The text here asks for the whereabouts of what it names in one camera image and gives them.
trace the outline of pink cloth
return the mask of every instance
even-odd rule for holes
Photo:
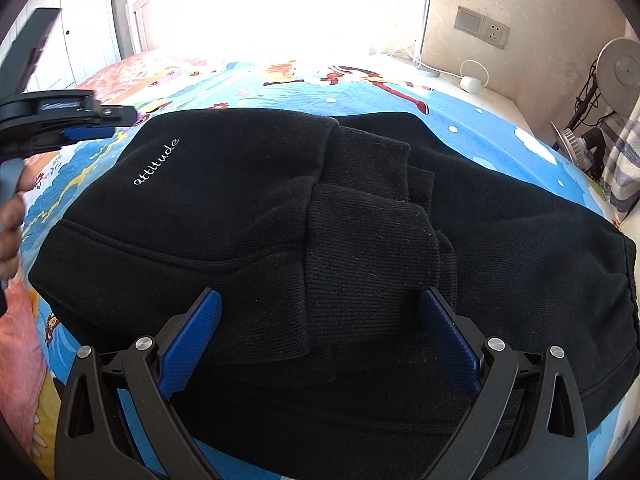
[[[199,57],[171,56],[161,49],[146,50],[127,57],[120,63],[109,65],[87,79],[80,89],[91,89],[98,101],[108,102],[138,83],[154,78],[158,73],[171,68],[194,70],[206,66],[209,60]]]
[[[31,454],[33,421],[47,365],[25,282],[10,282],[4,293],[8,311],[0,317],[0,411]]]

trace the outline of white wardrobe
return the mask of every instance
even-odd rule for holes
[[[101,68],[120,61],[111,0],[29,0],[0,44],[0,61],[37,7],[60,7],[62,12],[27,91],[74,88]]]

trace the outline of light switch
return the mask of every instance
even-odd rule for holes
[[[454,28],[500,49],[504,49],[510,31],[505,24],[465,7],[458,7]]]

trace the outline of colorful bedsheet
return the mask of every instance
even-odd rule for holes
[[[286,108],[322,115],[409,112],[444,143],[476,163],[543,187],[613,221],[599,187],[530,133],[427,86],[387,80],[363,68],[313,67],[296,62],[228,63],[167,58],[151,52],[104,69],[83,87],[94,88],[103,101],[135,105],[138,122],[132,128],[119,129],[111,139],[82,142],[31,161],[42,170],[36,189],[24,197],[28,206],[22,246],[24,272],[10,284],[9,312],[0,319],[0,409],[23,447],[50,478],[60,409],[56,384],[66,381],[79,345],[25,276],[52,225],[115,163],[153,116],[187,108],[229,107]],[[68,280],[73,286],[73,276]],[[636,381],[620,405],[590,434],[590,478],[601,471],[635,423],[639,390]],[[122,402],[147,465],[161,470],[130,399],[122,397]],[[226,480],[280,479],[204,444],[202,449]]]

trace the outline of human hand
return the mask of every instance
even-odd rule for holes
[[[34,172],[25,167],[18,182],[18,191],[30,191],[36,185]],[[9,202],[0,207],[0,280],[14,278],[18,272],[20,258],[18,249],[22,242],[20,226],[24,222],[26,210],[22,197],[17,193]]]

